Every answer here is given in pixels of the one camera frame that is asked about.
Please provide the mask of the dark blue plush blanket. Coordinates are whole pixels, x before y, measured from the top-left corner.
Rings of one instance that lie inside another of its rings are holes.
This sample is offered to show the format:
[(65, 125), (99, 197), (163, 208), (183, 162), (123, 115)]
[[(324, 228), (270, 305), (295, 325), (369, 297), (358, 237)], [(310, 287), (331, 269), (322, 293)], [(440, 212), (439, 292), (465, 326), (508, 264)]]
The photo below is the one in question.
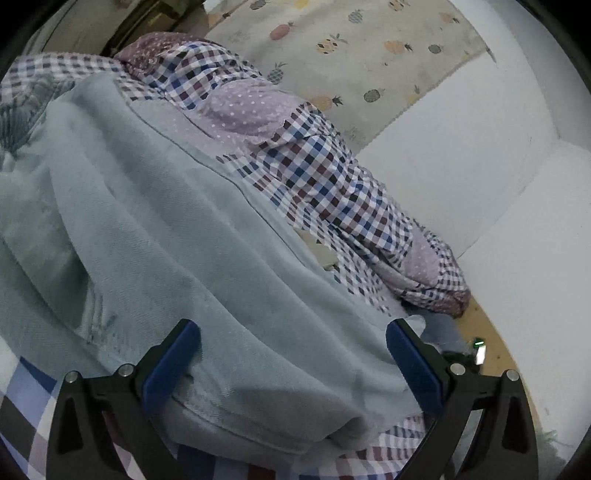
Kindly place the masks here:
[(470, 353), (469, 345), (460, 334), (453, 317), (422, 308), (414, 309), (413, 314), (425, 320), (425, 330), (420, 336), (424, 343), (432, 345), (440, 353)]

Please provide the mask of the pineapple print curtain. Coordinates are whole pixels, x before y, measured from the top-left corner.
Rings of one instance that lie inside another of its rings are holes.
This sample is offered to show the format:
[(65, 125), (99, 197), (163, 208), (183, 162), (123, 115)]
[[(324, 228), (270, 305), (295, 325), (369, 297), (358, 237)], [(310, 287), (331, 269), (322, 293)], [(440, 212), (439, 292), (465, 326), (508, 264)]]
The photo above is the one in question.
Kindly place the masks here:
[(488, 49), (449, 1), (223, 1), (207, 37), (327, 116), (360, 152)]

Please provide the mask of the light blue grey garment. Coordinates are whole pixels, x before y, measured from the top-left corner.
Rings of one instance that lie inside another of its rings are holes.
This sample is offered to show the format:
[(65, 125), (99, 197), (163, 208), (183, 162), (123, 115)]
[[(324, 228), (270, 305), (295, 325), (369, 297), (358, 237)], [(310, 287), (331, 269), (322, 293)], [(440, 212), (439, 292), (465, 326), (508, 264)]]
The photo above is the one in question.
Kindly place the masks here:
[(6, 343), (49, 374), (96, 374), (194, 321), (200, 348), (159, 422), (235, 460), (318, 461), (416, 415), (388, 317), (183, 125), (107, 74), (40, 78), (2, 105)]

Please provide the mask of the beige garment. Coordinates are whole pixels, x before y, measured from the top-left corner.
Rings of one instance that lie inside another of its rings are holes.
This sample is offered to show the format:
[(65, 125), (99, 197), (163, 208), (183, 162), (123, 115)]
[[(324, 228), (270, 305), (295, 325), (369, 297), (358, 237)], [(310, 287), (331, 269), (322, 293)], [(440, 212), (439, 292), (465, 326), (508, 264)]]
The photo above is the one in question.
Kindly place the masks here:
[(308, 246), (310, 249), (311, 254), (315, 256), (317, 259), (318, 264), (325, 269), (325, 271), (329, 271), (334, 269), (339, 264), (338, 255), (332, 251), (331, 248), (322, 244), (318, 239), (315, 239), (310, 232), (297, 230), (297, 235), (300, 236), (301, 240), (304, 241), (304, 244)]

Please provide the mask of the rolled checkered duvet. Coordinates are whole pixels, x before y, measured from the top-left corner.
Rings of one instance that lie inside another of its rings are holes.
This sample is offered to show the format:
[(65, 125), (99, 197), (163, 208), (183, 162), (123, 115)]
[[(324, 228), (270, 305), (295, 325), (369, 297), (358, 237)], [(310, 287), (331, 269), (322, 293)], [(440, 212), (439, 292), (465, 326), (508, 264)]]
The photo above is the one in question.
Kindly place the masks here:
[(219, 44), (148, 34), (117, 60), (222, 145), (218, 159), (329, 252), (349, 293), (388, 313), (463, 314), (471, 292), (448, 244), (403, 211), (313, 104)]

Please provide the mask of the checkered bed sheet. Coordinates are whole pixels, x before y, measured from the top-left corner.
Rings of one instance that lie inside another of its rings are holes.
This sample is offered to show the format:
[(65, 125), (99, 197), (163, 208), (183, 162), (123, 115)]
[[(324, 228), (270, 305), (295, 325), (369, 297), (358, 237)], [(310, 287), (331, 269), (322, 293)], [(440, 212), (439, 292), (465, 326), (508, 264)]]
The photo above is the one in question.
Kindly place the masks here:
[[(162, 100), (188, 115), (221, 103), (221, 90), (259, 80), (249, 63), (223, 48), (190, 42), (168, 48), (150, 75), (100, 56), (48, 53), (18, 58), (1, 83), (10, 101), (44, 75), (79, 81), (110, 72), (135, 102)], [(391, 317), (408, 309), (378, 275), (380, 247), (427, 252), (437, 239), (392, 200), (385, 187), (356, 161), (335, 127), (302, 100), (283, 100), (269, 120), (247, 136), (235, 134), (235, 153), (222, 163), (259, 190), (297, 230), (310, 232), (338, 255), (335, 281), (356, 298)], [(417, 236), (412, 243), (408, 232)], [(1, 355), (1, 436), (17, 465), (32, 479), (45, 475), (49, 423), (56, 382), (13, 353)]]

